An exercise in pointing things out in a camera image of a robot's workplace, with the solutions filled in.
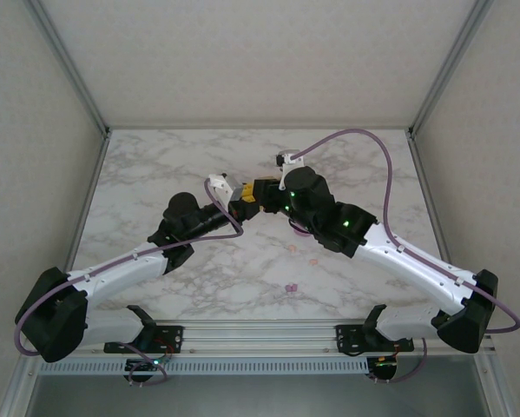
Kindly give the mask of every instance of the marble surface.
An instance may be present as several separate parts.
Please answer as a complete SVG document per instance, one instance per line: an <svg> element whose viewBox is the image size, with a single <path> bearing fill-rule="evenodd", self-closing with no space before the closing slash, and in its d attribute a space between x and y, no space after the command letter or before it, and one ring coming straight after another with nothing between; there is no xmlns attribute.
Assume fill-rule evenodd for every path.
<svg viewBox="0 0 520 417"><path fill-rule="evenodd" d="M208 174L237 180L277 175L274 156L304 149L330 130L117 130L92 201L75 268L129 251L157 228L169 198L181 191L209 203ZM374 130L394 164L390 221L393 230L438 255L437 244L405 133ZM306 156L342 202L381 218L385 159L370 139L349 135ZM373 305L396 306L425 297L387 273L324 250L297 236L283 215L259 214L241 238L195 243L195 254L174 272L145 281L101 308L139 304L155 319L362 318ZM216 233L230 233L225 227ZM297 284L287 292L288 284Z"/></svg>

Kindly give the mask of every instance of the white marble tabletop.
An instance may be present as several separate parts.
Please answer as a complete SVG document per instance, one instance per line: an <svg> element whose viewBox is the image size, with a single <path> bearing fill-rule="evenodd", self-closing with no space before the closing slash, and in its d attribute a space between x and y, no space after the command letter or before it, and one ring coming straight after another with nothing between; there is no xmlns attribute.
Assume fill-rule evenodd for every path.
<svg viewBox="0 0 520 417"><path fill-rule="evenodd" d="M390 221L393 230L433 255L437 244L402 130L374 130L394 164ZM203 190L209 174L237 180L277 175L274 156L304 149L329 130L117 130L103 169L75 268L86 268L144 242L157 229L170 197ZM370 139L348 135L306 157L327 179L337 200L381 219L385 159ZM155 319L364 318L373 305L425 301L412 288L363 262L324 250L297 236L283 215L260 213L245 234L195 243L195 254L174 272L120 293L101 308L138 304ZM230 233L225 227L216 233ZM296 284L295 292L285 286Z"/></svg>

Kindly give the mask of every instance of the white wall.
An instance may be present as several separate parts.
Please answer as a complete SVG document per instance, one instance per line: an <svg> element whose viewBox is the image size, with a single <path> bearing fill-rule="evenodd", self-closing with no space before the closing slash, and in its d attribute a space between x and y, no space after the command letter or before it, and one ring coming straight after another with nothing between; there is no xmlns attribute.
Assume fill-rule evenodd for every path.
<svg viewBox="0 0 520 417"><path fill-rule="evenodd" d="M13 319L39 274L65 263L99 147L23 3L0 1L0 400Z"/></svg>
<svg viewBox="0 0 520 417"><path fill-rule="evenodd" d="M492 5L417 141L452 260L520 314L520 0ZM520 410L520 330L494 341Z"/></svg>
<svg viewBox="0 0 520 417"><path fill-rule="evenodd" d="M408 126L474 0L43 0L119 126Z"/></svg>

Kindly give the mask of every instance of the textured wall panel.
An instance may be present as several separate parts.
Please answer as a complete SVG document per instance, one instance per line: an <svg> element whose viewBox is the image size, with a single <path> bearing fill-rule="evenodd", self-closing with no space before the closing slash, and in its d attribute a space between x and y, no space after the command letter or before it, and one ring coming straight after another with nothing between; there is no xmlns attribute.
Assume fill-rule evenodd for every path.
<svg viewBox="0 0 520 417"><path fill-rule="evenodd" d="M407 126L473 0L45 0L106 122Z"/></svg>
<svg viewBox="0 0 520 417"><path fill-rule="evenodd" d="M418 147L453 261L520 314L520 0L491 6ZM494 341L520 407L520 330Z"/></svg>
<svg viewBox="0 0 520 417"><path fill-rule="evenodd" d="M0 1L0 399L13 319L39 274L65 262L100 138L19 1Z"/></svg>

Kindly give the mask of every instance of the robotic arm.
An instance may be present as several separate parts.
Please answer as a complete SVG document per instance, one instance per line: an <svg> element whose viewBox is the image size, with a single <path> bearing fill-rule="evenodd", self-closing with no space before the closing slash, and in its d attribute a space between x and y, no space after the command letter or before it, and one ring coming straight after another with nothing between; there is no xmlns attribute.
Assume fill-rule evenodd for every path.
<svg viewBox="0 0 520 417"><path fill-rule="evenodd" d="M263 209L286 215L324 248L377 265L433 301L408 308L375 306L361 329L363 341L372 351L404 338L439 337L463 352L477 352L494 305L460 283L467 281L495 296L497 277L486 270L474 275L456 268L398 237L404 246L397 248L374 215L336 202L325 178L304 166L303 158L293 161L292 155L294 151L284 151L277 157L283 172L280 179L257 179L242 185L227 175L211 175L208 182L217 202L202 208L189 193L175 195L157 231L125 255L68 274L57 268L45 271L18 312L16 323L21 321L22 331L48 362L59 361L88 344L116 341L145 348L154 338L155 322L141 308L99 311L95 307L123 289L181 266L194 252L193 239L229 221L241 225ZM176 242L178 247L165 248ZM405 247L450 271L457 281L411 257ZM66 287L27 314L53 288L62 285Z"/></svg>

